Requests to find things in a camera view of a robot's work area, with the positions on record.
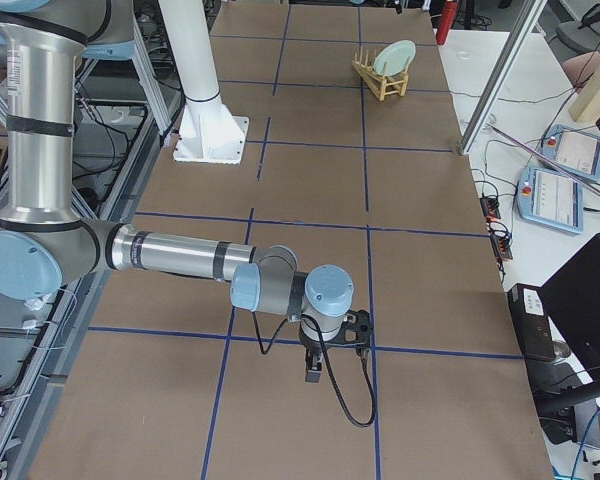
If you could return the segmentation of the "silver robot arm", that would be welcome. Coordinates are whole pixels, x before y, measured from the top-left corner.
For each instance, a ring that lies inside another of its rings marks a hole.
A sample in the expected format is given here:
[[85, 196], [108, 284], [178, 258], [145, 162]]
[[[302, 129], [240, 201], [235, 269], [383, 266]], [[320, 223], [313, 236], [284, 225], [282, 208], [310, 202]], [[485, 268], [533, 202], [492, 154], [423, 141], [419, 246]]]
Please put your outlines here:
[[345, 270], [297, 268], [284, 246], [268, 249], [141, 231], [80, 217], [71, 206], [74, 81], [78, 59], [130, 59], [129, 1], [0, 1], [7, 51], [10, 155], [0, 210], [0, 293], [29, 300], [105, 269], [155, 270], [228, 283], [233, 306], [300, 325], [306, 377], [316, 381], [354, 326]]

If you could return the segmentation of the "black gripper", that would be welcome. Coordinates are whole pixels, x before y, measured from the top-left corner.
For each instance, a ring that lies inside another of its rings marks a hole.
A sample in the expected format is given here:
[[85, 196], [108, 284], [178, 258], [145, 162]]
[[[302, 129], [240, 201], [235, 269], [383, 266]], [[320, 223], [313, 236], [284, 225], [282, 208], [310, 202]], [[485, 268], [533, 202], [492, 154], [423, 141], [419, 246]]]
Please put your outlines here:
[[310, 338], [304, 332], [299, 333], [299, 340], [305, 347], [305, 381], [318, 383], [321, 378], [323, 349], [318, 340]]

